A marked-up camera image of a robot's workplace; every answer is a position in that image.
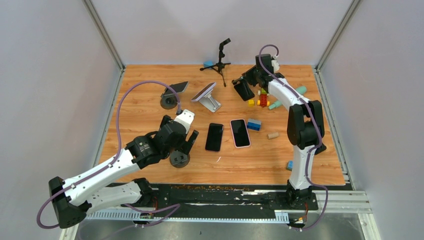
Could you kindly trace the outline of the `black mini tripod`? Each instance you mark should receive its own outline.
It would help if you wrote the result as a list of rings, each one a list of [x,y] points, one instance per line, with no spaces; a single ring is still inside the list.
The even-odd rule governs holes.
[[[224,63],[223,62],[223,58],[226,56],[225,55],[225,53],[224,53],[224,46],[225,45],[227,45],[227,44],[229,44],[231,42],[231,39],[230,38],[227,38],[227,39],[225,39],[224,41],[222,41],[220,44],[219,44],[219,47],[218,47],[218,62],[216,62],[215,64],[213,64],[213,65],[208,65],[208,66],[206,66],[205,64],[203,65],[203,67],[201,67],[199,70],[200,71],[204,71],[204,70],[206,70],[206,69],[212,69],[212,70],[214,70],[215,72],[217,72],[220,76],[221,76],[221,78],[222,78],[222,81],[223,81],[223,86],[224,87],[226,87],[227,86],[227,84],[226,84],[226,81],[225,81],[225,77],[224,77],[224,73],[223,73],[223,69],[227,66],[227,65],[230,65],[231,63],[230,62],[227,62],[227,63]]]

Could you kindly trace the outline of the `purple dark smartphone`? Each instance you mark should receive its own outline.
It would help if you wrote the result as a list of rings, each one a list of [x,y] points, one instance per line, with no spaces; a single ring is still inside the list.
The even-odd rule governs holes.
[[[224,125],[220,123],[210,123],[208,127],[205,150],[219,152],[221,150]]]

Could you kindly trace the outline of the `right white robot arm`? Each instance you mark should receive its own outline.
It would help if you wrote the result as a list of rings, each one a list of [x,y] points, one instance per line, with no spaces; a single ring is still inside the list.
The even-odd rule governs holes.
[[[293,145],[293,167],[287,182],[286,204],[298,209],[312,196],[312,183],[309,175],[316,150],[322,146],[325,135],[322,104],[309,100],[296,91],[278,73],[279,64],[270,54],[259,54],[256,64],[244,72],[232,84],[243,101],[255,95],[250,86],[259,86],[267,94],[275,97],[288,111],[287,137]]]

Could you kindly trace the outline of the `black phone stand rear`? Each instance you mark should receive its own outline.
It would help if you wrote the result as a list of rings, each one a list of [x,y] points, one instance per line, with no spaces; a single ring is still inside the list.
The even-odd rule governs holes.
[[[239,81],[237,83],[233,83],[233,87],[243,101],[248,101],[255,97],[248,83],[245,81]]]

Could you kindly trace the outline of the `pink case smartphone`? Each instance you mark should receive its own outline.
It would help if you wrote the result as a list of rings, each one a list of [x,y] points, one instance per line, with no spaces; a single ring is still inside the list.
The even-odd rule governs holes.
[[[230,128],[236,148],[246,148],[251,145],[250,136],[244,119],[231,120]]]

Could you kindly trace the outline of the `light blue duplo brick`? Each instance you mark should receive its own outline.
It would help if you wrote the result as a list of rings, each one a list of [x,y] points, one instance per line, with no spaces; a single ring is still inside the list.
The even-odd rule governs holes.
[[[290,161],[287,163],[287,165],[286,165],[286,169],[287,169],[288,171],[292,171],[292,170],[293,170],[293,165],[294,165],[293,161],[292,161],[292,160],[290,160]]]

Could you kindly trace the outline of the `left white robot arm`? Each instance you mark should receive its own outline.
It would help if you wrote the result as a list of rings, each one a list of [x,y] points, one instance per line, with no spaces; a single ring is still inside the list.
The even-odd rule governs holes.
[[[74,177],[50,179],[48,187],[57,227],[70,228],[89,214],[121,204],[149,206],[153,193],[146,179],[135,179],[120,188],[109,185],[171,155],[187,158],[199,134],[194,130],[187,136],[194,119],[195,114],[187,109],[175,119],[165,115],[159,130],[135,137],[107,161]]]

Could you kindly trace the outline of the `yellow small cube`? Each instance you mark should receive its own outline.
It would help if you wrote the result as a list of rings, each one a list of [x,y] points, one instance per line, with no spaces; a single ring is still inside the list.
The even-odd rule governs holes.
[[[248,100],[248,106],[253,107],[255,105],[255,101],[253,99]]]

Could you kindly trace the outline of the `dark round-base phone stand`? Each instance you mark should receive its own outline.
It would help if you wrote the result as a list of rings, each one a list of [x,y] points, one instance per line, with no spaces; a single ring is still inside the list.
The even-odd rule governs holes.
[[[160,99],[160,106],[165,110],[171,110],[178,105],[177,97],[174,94],[162,95]]]

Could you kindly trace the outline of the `grey phone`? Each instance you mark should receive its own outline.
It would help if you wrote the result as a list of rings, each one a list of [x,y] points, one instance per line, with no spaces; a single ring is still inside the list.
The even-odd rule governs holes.
[[[175,94],[183,93],[187,89],[188,84],[189,84],[188,81],[171,84],[169,87],[172,88],[173,91],[167,88],[166,91],[163,93],[163,96],[171,97],[171,96],[174,96]]]

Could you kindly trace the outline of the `white folding phone stand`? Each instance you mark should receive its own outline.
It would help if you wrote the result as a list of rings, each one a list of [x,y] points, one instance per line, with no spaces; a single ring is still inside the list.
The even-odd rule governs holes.
[[[222,104],[218,102],[211,94],[204,95],[199,102],[212,113],[215,113],[221,108]]]

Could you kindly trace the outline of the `lavender phone on white stand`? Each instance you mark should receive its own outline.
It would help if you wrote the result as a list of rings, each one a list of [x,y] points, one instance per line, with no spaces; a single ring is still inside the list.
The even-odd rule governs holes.
[[[201,91],[199,91],[190,101],[191,102],[199,102],[200,99],[211,94],[215,86],[216,86],[216,82],[209,83]]]

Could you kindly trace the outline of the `wooden cylinder peg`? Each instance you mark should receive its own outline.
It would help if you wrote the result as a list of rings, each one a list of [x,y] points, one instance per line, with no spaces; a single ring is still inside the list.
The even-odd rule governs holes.
[[[272,139],[278,138],[279,136],[280,136],[280,134],[278,132],[272,132],[272,133],[267,134],[267,139],[272,140]]]

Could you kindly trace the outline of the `red green toy brick car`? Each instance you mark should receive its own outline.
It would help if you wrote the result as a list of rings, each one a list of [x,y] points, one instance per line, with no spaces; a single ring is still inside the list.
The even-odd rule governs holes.
[[[270,106],[270,101],[268,100],[269,95],[270,94],[267,93],[266,90],[263,88],[258,90],[259,99],[257,100],[256,105],[261,106],[262,108],[269,107]]]

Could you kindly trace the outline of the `grey round-base phone stand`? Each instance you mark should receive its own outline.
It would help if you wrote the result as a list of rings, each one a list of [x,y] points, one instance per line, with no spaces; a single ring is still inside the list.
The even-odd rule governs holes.
[[[174,168],[184,168],[190,162],[190,154],[175,150],[169,154],[169,161]]]

